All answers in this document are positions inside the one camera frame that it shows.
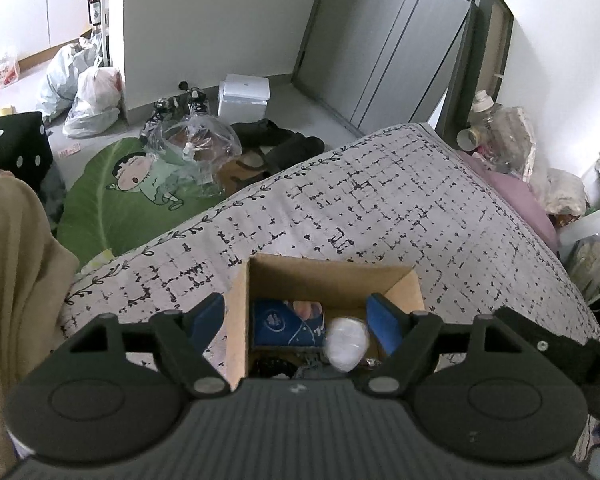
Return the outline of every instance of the black pillow with white dots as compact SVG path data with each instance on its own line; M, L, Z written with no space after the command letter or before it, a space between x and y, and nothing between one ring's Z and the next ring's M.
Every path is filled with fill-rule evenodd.
M0 170L11 171L38 192L53 161L40 112L0 117Z

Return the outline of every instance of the bed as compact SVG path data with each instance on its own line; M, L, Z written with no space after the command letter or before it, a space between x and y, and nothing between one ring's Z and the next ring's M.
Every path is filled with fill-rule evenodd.
M583 342L600 328L557 257L424 124L392 126L247 187L77 280L61 327L146 320L230 288L258 251L413 265L426 307L448 322L509 306ZM224 369L222 329L206 358Z

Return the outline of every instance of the pink pillow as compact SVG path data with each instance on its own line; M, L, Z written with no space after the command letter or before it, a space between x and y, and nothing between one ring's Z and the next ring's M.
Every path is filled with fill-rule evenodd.
M558 235L546 212L531 193L529 184L514 176L487 170L480 160L468 153L458 152L458 155L515 209L547 247L554 253L558 252Z

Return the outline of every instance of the gray door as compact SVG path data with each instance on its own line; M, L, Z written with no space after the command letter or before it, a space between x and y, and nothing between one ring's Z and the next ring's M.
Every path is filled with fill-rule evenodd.
M350 121L406 0L320 0L295 83Z
M365 134L421 117L470 1L320 0L296 85Z
M468 0L418 2L381 79L367 86L353 116L352 122L363 133L413 120L462 28L469 5Z

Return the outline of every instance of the beige blanket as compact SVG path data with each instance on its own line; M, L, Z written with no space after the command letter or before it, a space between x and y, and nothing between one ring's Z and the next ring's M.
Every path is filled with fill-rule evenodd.
M52 237L33 190L0 176L0 476L15 462L2 420L5 394L49 354L77 264Z

